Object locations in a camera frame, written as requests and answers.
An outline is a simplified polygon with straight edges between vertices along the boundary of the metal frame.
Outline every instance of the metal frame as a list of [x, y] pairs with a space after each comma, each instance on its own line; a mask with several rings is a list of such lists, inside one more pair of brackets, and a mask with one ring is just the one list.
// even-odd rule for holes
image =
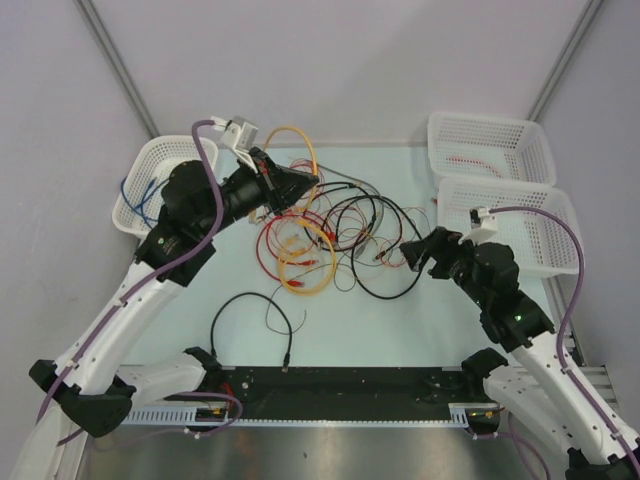
[[[549, 75], [547, 76], [542, 89], [538, 93], [536, 100], [533, 102], [533, 105], [527, 114], [527, 120], [531, 120], [532, 122], [540, 121], [549, 106], [553, 95], [558, 90], [560, 83], [564, 79], [569, 67], [580, 50], [580, 47], [584, 44], [600, 13], [609, 1], [610, 0], [589, 0], [584, 6], [578, 21], [560, 51], [558, 59], [549, 72]], [[567, 311], [569, 303], [564, 295], [564, 291], [560, 285], [558, 277], [550, 278], [544, 283], [545, 291], [547, 293], [547, 297], [550, 299], [550, 306], [553, 310], [554, 320], [556, 321], [556, 324], [559, 324], [562, 316]], [[578, 356], [580, 359], [584, 359], [579, 341], [575, 335], [572, 336], [572, 341], [575, 343], [575, 350], [577, 351]], [[565, 346], [567, 347], [567, 350], [571, 352], [572, 349], [567, 345], [566, 338]]]
[[610, 0], [589, 0], [585, 5], [578, 21], [569, 34], [569, 38], [562, 47], [556, 63], [551, 68], [551, 72], [549, 72], [549, 76], [545, 80], [540, 93], [538, 93], [536, 100], [533, 102], [527, 114], [527, 120], [537, 122], [542, 116], [553, 94], [557, 91], [560, 82], [564, 78], [568, 67], [571, 65], [571, 62], [595, 24], [598, 14], [609, 1]]
[[140, 91], [136, 87], [131, 74], [127, 70], [124, 61], [122, 60], [122, 56], [113, 43], [113, 40], [111, 39], [104, 22], [100, 18], [93, 1], [73, 0], [73, 3], [78, 7], [80, 16], [87, 24], [87, 28], [96, 41], [98, 48], [100, 48], [100, 51], [104, 55], [105, 61], [113, 71], [120, 87], [122, 87], [122, 91], [127, 97], [129, 105], [131, 105], [131, 109], [138, 118], [140, 125], [146, 131], [149, 139], [159, 137], [160, 132], [158, 131], [158, 127], [156, 127], [153, 117], [151, 117], [151, 114], [142, 99], [142, 95], [140, 95]]

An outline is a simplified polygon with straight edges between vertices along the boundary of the white basket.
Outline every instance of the white basket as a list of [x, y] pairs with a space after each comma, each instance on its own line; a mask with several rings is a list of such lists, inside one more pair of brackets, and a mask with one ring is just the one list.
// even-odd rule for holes
[[428, 147], [436, 187], [443, 177], [556, 183], [549, 142], [534, 122], [433, 113], [429, 116]]
[[[580, 244], [573, 205], [566, 193], [535, 183], [447, 178], [438, 192], [438, 225], [467, 233], [474, 207], [524, 206], [546, 210], [566, 222]], [[509, 245], [523, 274], [552, 277], [578, 273], [578, 254], [567, 233], [553, 220], [531, 212], [497, 215], [498, 233], [490, 241]]]
[[[211, 168], [215, 166], [218, 158], [218, 147], [207, 139], [201, 138], [202, 146], [207, 154]], [[187, 160], [199, 160], [193, 138], [189, 135], [166, 135], [154, 138], [147, 142], [124, 182], [124, 192], [129, 202], [136, 206], [142, 201], [142, 197], [152, 180], [155, 185], [169, 178], [171, 171], [180, 163]], [[162, 196], [158, 191], [144, 205], [145, 216], [157, 219], [162, 207]], [[111, 214], [114, 225], [123, 232], [131, 233], [144, 240], [150, 228], [141, 215], [134, 213], [127, 205], [122, 192], [118, 196]]]

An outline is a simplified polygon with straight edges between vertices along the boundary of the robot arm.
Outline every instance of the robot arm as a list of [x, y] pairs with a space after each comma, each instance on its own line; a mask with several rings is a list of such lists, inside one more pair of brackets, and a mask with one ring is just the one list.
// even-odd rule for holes
[[[474, 219], [478, 226], [478, 211], [472, 212], [472, 223]], [[489, 217], [489, 221], [490, 230], [495, 231], [495, 219]], [[511, 248], [497, 243], [475, 244], [474, 237], [486, 240], [487, 236], [481, 228], [474, 230], [465, 238], [459, 232], [437, 227], [427, 238], [405, 243], [400, 249], [416, 271], [430, 259], [435, 260], [428, 270], [431, 277], [452, 279], [480, 307], [480, 322], [489, 339], [511, 353], [542, 391], [522, 383], [506, 359], [492, 349], [472, 356], [463, 363], [463, 369], [546, 445], [569, 455], [568, 479], [637, 478], [619, 440], [631, 445], [638, 457], [638, 433], [611, 410], [564, 348], [562, 363], [566, 366], [561, 364], [554, 325], [519, 289], [519, 268]], [[572, 381], [570, 374], [578, 382]], [[596, 408], [615, 425], [616, 434], [611, 433]]]
[[118, 292], [71, 348], [55, 361], [38, 360], [31, 368], [33, 380], [90, 435], [113, 431], [134, 405], [195, 390], [220, 372], [216, 359], [200, 348], [188, 349], [161, 365], [120, 368], [150, 322], [215, 253], [213, 245], [145, 283], [124, 302], [123, 294], [193, 251], [218, 216], [222, 216], [221, 230], [260, 206], [282, 214], [318, 182], [314, 175], [276, 165], [258, 148], [248, 150], [255, 127], [250, 129], [251, 138], [242, 140], [240, 132], [247, 126], [252, 127], [234, 119], [223, 134], [224, 141], [227, 131], [235, 129], [232, 150], [242, 154], [238, 169], [219, 186], [223, 211], [218, 211], [203, 162], [178, 165], [162, 190], [164, 206], [158, 224], [137, 250]]

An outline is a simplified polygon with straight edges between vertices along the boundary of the black cable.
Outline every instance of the black cable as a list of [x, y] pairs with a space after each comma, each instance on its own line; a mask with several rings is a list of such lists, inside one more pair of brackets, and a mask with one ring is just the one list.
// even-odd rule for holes
[[293, 343], [293, 329], [291, 328], [291, 322], [289, 322], [289, 319], [287, 318], [285, 313], [282, 311], [280, 306], [275, 301], [271, 300], [269, 297], [267, 297], [266, 295], [263, 295], [262, 293], [257, 293], [257, 292], [239, 293], [238, 295], [235, 295], [235, 296], [231, 297], [229, 300], [227, 300], [225, 302], [224, 305], [222, 305], [222, 307], [220, 307], [220, 310], [218, 310], [218, 313], [216, 313], [216, 316], [213, 317], [213, 322], [211, 322], [211, 331], [209, 332], [209, 339], [211, 340], [211, 355], [214, 358], [217, 357], [216, 349], [213, 346], [213, 329], [216, 326], [216, 322], [218, 321], [218, 318], [220, 317], [220, 314], [234, 300], [236, 300], [236, 299], [238, 299], [240, 297], [245, 297], [245, 296], [249, 296], [249, 295], [254, 296], [254, 297], [263, 298], [264, 300], [269, 302], [271, 305], [273, 305], [278, 310], [278, 312], [280, 312], [280, 315], [282, 315], [282, 318], [284, 318], [284, 321], [287, 323], [287, 328], [289, 329], [289, 342], [287, 344], [287, 353], [285, 353], [284, 360], [282, 361], [282, 370], [286, 372], [288, 367], [289, 367], [289, 362], [291, 361], [291, 344]]
[[[338, 260], [338, 267], [339, 267], [340, 265], [342, 265], [342, 266], [344, 266], [344, 267], [346, 267], [346, 266], [347, 266], [347, 265], [344, 265], [344, 264], [342, 263], [342, 260], [344, 260], [346, 256], [347, 256], [347, 254], [346, 254], [346, 253], [343, 253], [343, 254], [342, 254], [342, 257], [340, 257], [340, 260]], [[349, 288], [340, 288], [340, 287], [338, 286], [338, 281], [336, 280], [336, 278], [338, 277], [338, 275], [337, 275], [337, 274], [338, 274], [338, 272], [339, 272], [339, 271], [340, 271], [340, 269], [336, 267], [336, 273], [333, 275], [333, 285], [336, 287], [336, 290], [338, 290], [339, 292], [342, 292], [342, 293], [349, 293], [351, 290], [353, 290], [354, 288], [356, 288], [357, 282], [356, 282], [356, 280], [355, 280], [355, 278], [354, 278], [354, 279], [353, 279], [353, 283], [351, 284], [351, 286], [350, 286]]]
[[[400, 219], [400, 214], [407, 219], [407, 221], [409, 222], [409, 225], [411, 225], [411, 228], [413, 228], [413, 231], [415, 232], [415, 234], [417, 235], [418, 239], [422, 238], [422, 235], [420, 235], [420, 231], [418, 230], [418, 228], [415, 226], [415, 224], [411, 221], [411, 218], [409, 218], [409, 216], [407, 215], [407, 213], [402, 210], [402, 208], [393, 200], [391, 200], [390, 198], [387, 197], [383, 197], [380, 195], [366, 195], [366, 197], [376, 197], [379, 201], [389, 205], [391, 207], [391, 210], [396, 214], [397, 218], [398, 218], [398, 222], [399, 222], [399, 228], [400, 228], [400, 236], [398, 237], [398, 239], [387, 249], [387, 251], [389, 251], [390, 249], [392, 249], [393, 247], [395, 247], [395, 245], [397, 245], [398, 243], [400, 243], [400, 241], [402, 240], [402, 220]], [[359, 201], [362, 199], [361, 196], [356, 197], [357, 200], [355, 201]], [[369, 290], [367, 287], [364, 286], [364, 284], [362, 283], [362, 281], [360, 280], [360, 278], [358, 277], [358, 273], [356, 272], [356, 265], [355, 265], [355, 248], [353, 250], [351, 250], [351, 255], [350, 255], [350, 259], [351, 259], [351, 273], [353, 274], [353, 277], [356, 280], [356, 283], [358, 285], [360, 285], [360, 287], [362, 287], [362, 289], [367, 292], [369, 295], [371, 295], [374, 298], [377, 298], [379, 300], [395, 300], [396, 298], [400, 298], [403, 295], [407, 294], [417, 283], [418, 280], [420, 279], [420, 276], [422, 275], [422, 270], [420, 270], [418, 272], [418, 274], [416, 275], [416, 277], [413, 279], [413, 282], [411, 282], [411, 284], [404, 289], [402, 292], [396, 294], [396, 295], [391, 295], [391, 296], [384, 296], [384, 295], [378, 295], [375, 292], [372, 292], [371, 290]]]
[[[323, 183], [321, 185], [318, 185], [317, 187], [320, 187], [320, 186], [326, 187], [326, 186], [330, 186], [330, 185], [344, 185], [344, 186], [343, 187], [339, 187], [339, 188], [334, 188], [334, 189], [331, 189], [331, 190], [327, 190], [327, 191], [324, 191], [322, 193], [319, 193], [318, 195], [316, 195], [313, 198], [312, 203], [316, 199], [321, 198], [321, 197], [323, 197], [323, 196], [325, 196], [325, 195], [327, 195], [329, 193], [337, 192], [337, 191], [340, 191], [340, 190], [348, 190], [348, 189], [352, 189], [352, 188], [356, 188], [356, 189], [360, 190], [360, 192], [362, 192], [362, 195], [363, 195], [364, 198], [368, 198], [368, 196], [369, 196], [368, 192], [364, 188], [362, 188], [359, 185], [357, 185], [355, 183], [352, 183], [352, 182], [328, 182], [328, 183]], [[372, 212], [373, 213], [371, 214], [371, 220], [369, 221], [369, 225], [366, 228], [366, 232], [371, 234], [371, 232], [373, 230], [373, 227], [374, 227], [374, 225], [376, 223], [376, 219], [378, 218], [378, 212], [376, 210], [376, 204], [375, 204], [373, 198], [370, 198], [369, 201], [371, 202], [371, 208], [372, 208]], [[325, 231], [325, 228], [327, 226], [327, 222], [329, 221], [329, 218], [331, 218], [331, 215], [333, 215], [333, 212], [335, 210], [334, 207], [332, 207], [329, 210], [329, 213], [327, 215], [325, 215], [324, 219], [322, 220], [322, 225], [320, 226], [320, 229], [322, 231]], [[344, 211], [341, 212], [341, 215], [340, 215], [340, 217], [338, 219], [338, 223], [336, 223], [336, 244], [338, 243], [339, 224], [340, 224], [340, 220], [342, 218], [342, 213], [344, 213]], [[308, 229], [305, 228], [304, 231], [305, 231], [307, 237], [309, 238], [309, 240], [311, 240], [312, 242], [317, 244], [317, 242], [313, 239], [313, 237], [312, 237], [311, 233], [308, 231]], [[361, 238], [356, 238], [356, 241], [354, 242], [354, 244], [349, 246], [349, 247], [340, 248], [337, 245], [334, 246], [334, 251], [336, 253], [347, 252], [347, 251], [349, 251], [349, 250], [351, 250], [353, 248], [356, 248], [358, 245], [363, 243], [366, 239], [367, 239], [367, 236], [366, 235], [362, 235]], [[329, 251], [329, 249], [326, 246], [318, 244], [318, 247], [320, 249], [324, 250], [324, 251]]]
[[[319, 268], [323, 268], [326, 265], [322, 265], [320, 267], [316, 267], [314, 270], [317, 270]], [[304, 272], [302, 275], [306, 275], [307, 273], [311, 273], [312, 270], [309, 270], [308, 272]], [[280, 291], [280, 289], [282, 288], [282, 284], [278, 285], [278, 288], [276, 288], [273, 293], [271, 294], [271, 297], [269, 297], [271, 300], [274, 299], [274, 297], [276, 296], [276, 293], [278, 293]], [[280, 330], [276, 330], [275, 328], [271, 327], [271, 325], [269, 325], [269, 310], [271, 310], [271, 302], [269, 302], [269, 305], [267, 305], [267, 311], [264, 313], [264, 324], [267, 326], [267, 328], [269, 330], [271, 330], [273, 333], [277, 333], [278, 335], [289, 335], [287, 332], [281, 332]], [[296, 333], [298, 330], [300, 330], [305, 322], [307, 321], [307, 310], [305, 309], [304, 311], [304, 317], [302, 317], [302, 322], [300, 322], [300, 325], [298, 325], [296, 327], [296, 329], [291, 332], [291, 333]]]

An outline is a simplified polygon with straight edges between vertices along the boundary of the yellow cable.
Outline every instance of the yellow cable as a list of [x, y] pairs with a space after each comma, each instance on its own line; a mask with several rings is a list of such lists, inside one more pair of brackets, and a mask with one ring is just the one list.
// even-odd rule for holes
[[331, 244], [331, 241], [329, 240], [329, 237], [327, 237], [326, 233], [324, 233], [322, 230], [320, 230], [318, 227], [313, 225], [311, 222], [305, 220], [304, 218], [299, 218], [296, 223], [298, 223], [298, 225], [302, 227], [311, 229], [327, 245], [327, 247], [329, 248], [329, 252], [331, 253], [331, 269], [329, 273], [325, 275], [323, 279], [314, 287], [299, 288], [299, 287], [292, 287], [291, 285], [289, 285], [285, 277], [285, 268], [287, 266], [287, 262], [290, 260], [293, 260], [296, 257], [304, 255], [306, 253], [303, 250], [294, 251], [293, 253], [290, 253], [290, 254], [287, 253], [287, 247], [289, 246], [288, 244], [291, 244], [295, 241], [295, 237], [291, 237], [287, 242], [285, 242], [285, 245], [283, 245], [283, 248], [280, 250], [280, 253], [278, 254], [278, 276], [280, 277], [280, 282], [282, 282], [282, 286], [289, 292], [295, 293], [296, 295], [303, 295], [303, 296], [316, 295], [320, 293], [327, 285], [329, 285], [329, 283], [333, 279], [333, 276], [336, 273], [336, 269], [338, 268], [338, 265], [337, 265], [338, 259], [336, 257], [336, 252], [333, 249], [333, 245]]
[[[314, 175], [318, 175], [318, 161], [316, 160], [316, 152], [313, 149], [313, 145], [311, 144], [311, 140], [309, 140], [309, 137], [307, 137], [307, 134], [304, 133], [302, 130], [300, 130], [298, 127], [294, 127], [293, 125], [283, 125], [282, 127], [276, 128], [274, 131], [272, 131], [269, 134], [267, 139], [264, 141], [264, 150], [266, 151], [267, 148], [269, 148], [269, 142], [271, 142], [271, 139], [276, 133], [284, 132], [284, 131], [294, 132], [302, 137], [302, 139], [304, 140], [304, 143], [307, 144], [309, 153], [311, 154], [311, 171]], [[315, 196], [316, 196], [316, 187], [314, 185], [313, 188], [311, 189], [311, 195], [309, 195], [309, 198], [307, 199], [307, 203], [305, 204], [305, 206], [302, 208], [297, 208], [296, 210], [304, 212], [307, 208], [309, 208], [309, 206], [311, 206], [311, 202], [313, 201], [313, 198]]]

